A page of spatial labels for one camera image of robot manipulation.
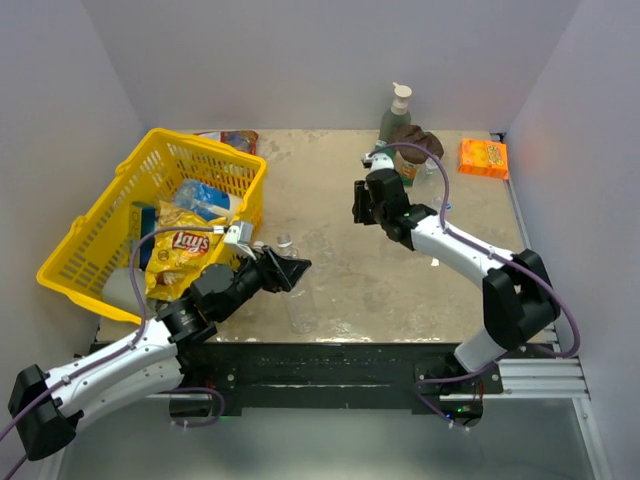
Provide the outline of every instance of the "tabletop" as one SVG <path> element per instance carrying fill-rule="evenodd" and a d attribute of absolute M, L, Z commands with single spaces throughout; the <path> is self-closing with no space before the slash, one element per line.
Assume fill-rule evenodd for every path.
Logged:
<path fill-rule="evenodd" d="M 308 271 L 318 328 L 292 333 L 281 294 L 260 291 L 220 324 L 218 342 L 460 342 L 482 325 L 481 292 L 427 255 L 386 238 L 377 225 L 355 225 L 353 182 L 364 179 L 360 158 L 375 144 L 372 130 L 258 131 L 258 155 L 269 167 L 264 224 L 257 239 L 275 246 L 288 233 Z M 444 146 L 451 182 L 447 219 L 495 246 L 522 250 L 505 182 L 457 172 L 462 138 L 488 132 L 434 131 Z M 431 205 L 442 178 L 422 173 L 407 188 L 413 203 Z M 115 341 L 136 325 L 101 321 L 98 341 Z"/>

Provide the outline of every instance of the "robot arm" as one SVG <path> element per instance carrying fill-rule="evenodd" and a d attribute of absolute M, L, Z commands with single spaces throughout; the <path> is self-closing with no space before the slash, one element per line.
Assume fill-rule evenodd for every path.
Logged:
<path fill-rule="evenodd" d="M 514 254 L 493 247 L 448 223 L 447 231 L 443 231 L 438 212 L 409 202 L 400 175 L 387 155 L 366 156 L 363 164 L 370 172 L 364 181 L 355 182 L 354 222 L 379 224 L 389 239 L 438 258 L 482 290 L 483 328 L 456 348 L 455 364 L 444 367 L 448 373 L 444 376 L 480 370 L 558 318 L 560 308 L 548 293 L 496 258 L 511 259 L 550 283 L 537 253 L 525 250 Z M 480 245 L 490 254 L 480 253 L 450 232 Z"/>
<path fill-rule="evenodd" d="M 139 331 L 87 357 L 43 372 L 32 365 L 20 372 L 9 402 L 29 460 L 40 460 L 75 438 L 96 419 L 150 394 L 178 387 L 190 346 L 217 333 L 223 322 L 258 290 L 290 291 L 311 266 L 309 260 L 280 257 L 271 248 L 248 246 L 251 225 L 238 222 L 225 243 L 244 257 L 240 267 L 213 264 Z M 88 365 L 103 362 L 94 368 Z M 44 392 L 60 385 L 27 413 L 23 410 Z"/>

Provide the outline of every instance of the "lay's chip bag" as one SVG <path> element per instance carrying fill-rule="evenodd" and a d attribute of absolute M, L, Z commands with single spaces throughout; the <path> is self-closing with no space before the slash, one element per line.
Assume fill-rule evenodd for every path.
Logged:
<path fill-rule="evenodd" d="M 160 202 L 157 228 L 207 227 L 224 225 L 224 217 L 206 222 L 195 213 Z M 213 232 L 160 233 L 155 237 L 155 246 L 145 271 L 146 295 L 158 300 L 173 301 L 191 285 L 200 272 L 209 265 L 213 251 L 221 235 Z"/>

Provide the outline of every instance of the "yellow basket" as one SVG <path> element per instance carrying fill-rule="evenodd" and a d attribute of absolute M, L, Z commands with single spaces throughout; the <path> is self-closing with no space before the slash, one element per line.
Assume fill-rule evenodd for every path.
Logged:
<path fill-rule="evenodd" d="M 233 221 L 262 223 L 262 184 L 266 162 L 228 145 L 156 128 L 116 168 L 116 177 L 89 213 L 78 217 L 62 243 L 38 271 L 38 283 L 64 293 L 77 305 L 120 321 L 140 317 L 102 301 L 102 287 L 116 268 L 128 265 L 129 206 L 140 201 L 157 206 L 169 201 L 182 181 L 195 178 L 242 198 Z M 223 242 L 212 263 L 237 266 Z"/>

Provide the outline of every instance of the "orange box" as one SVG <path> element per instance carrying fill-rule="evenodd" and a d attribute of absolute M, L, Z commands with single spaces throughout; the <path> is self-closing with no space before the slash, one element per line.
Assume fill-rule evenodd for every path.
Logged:
<path fill-rule="evenodd" d="M 463 138 L 458 171 L 485 177 L 509 178 L 507 146 L 504 143 Z"/>

